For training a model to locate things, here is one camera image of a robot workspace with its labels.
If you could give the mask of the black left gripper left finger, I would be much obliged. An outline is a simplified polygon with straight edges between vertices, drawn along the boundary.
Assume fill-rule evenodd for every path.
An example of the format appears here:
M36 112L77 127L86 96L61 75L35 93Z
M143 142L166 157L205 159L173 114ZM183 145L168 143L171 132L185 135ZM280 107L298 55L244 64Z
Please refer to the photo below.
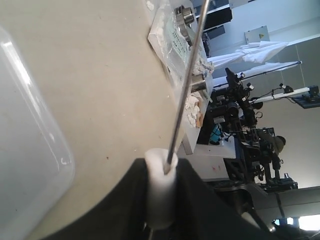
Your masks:
M147 165L134 160L128 171L95 207L47 240L147 240Z

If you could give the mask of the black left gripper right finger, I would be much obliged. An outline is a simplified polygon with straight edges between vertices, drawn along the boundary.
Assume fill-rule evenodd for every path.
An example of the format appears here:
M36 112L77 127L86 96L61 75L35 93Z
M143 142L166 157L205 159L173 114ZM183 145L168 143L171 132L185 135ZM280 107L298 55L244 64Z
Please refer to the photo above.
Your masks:
M175 234L178 240L275 240L238 215L180 158L176 166Z

